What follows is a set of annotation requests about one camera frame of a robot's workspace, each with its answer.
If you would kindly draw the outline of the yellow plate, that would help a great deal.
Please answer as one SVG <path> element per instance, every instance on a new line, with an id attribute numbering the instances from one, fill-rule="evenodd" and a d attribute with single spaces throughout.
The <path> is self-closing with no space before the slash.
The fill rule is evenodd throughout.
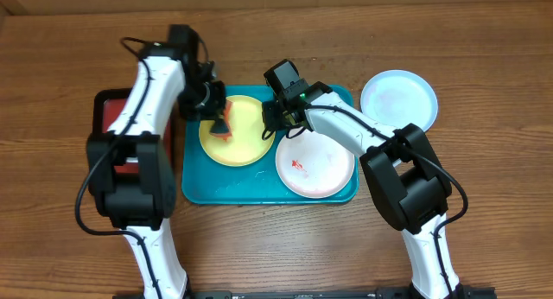
<path id="1" fill-rule="evenodd" d="M 216 137 L 209 133 L 214 121 L 202 121 L 199 139 L 202 149 L 215 162 L 231 167 L 252 164 L 271 148 L 275 136 L 262 139 L 264 122 L 260 100 L 245 95 L 226 98 L 231 103 L 227 114 L 229 137 Z"/>

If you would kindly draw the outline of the light blue plate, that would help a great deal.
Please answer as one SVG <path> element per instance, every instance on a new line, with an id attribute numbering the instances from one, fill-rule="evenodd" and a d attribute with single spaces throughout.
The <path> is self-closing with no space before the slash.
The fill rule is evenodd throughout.
<path id="1" fill-rule="evenodd" d="M 373 76 L 365 84 L 359 104 L 367 117 L 399 129 L 415 124 L 428 131 L 439 111 L 432 86 L 405 70 L 387 70 Z"/>

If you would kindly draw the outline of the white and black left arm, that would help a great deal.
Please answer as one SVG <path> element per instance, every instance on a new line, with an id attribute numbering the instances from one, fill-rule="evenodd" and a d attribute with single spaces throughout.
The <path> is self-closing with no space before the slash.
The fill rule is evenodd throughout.
<path id="1" fill-rule="evenodd" d="M 127 240 L 144 298 L 184 298 L 188 276 L 169 223 L 176 184 L 163 138 L 175 107 L 186 120 L 213 121 L 216 137 L 229 137 L 232 102 L 213 61 L 198 59 L 207 46 L 188 25 L 171 25 L 166 41 L 140 43 L 133 52 L 136 81 L 123 110 L 107 131 L 95 130 L 87 138 L 89 172 L 74 216 L 90 235 Z"/>

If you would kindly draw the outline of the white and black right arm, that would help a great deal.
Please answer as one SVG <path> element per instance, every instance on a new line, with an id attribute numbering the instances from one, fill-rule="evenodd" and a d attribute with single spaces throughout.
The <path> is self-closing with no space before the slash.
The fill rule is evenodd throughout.
<path id="1" fill-rule="evenodd" d="M 263 104 L 264 134 L 300 128 L 333 139 L 359 158 L 372 201 L 400 231 L 412 268 L 414 298 L 461 298 L 445 228 L 462 217 L 447 215 L 447 198 L 460 183 L 440 164 L 421 128 L 378 123 L 344 102 L 330 86 L 309 84 L 290 60 L 264 73 L 274 98 Z"/>

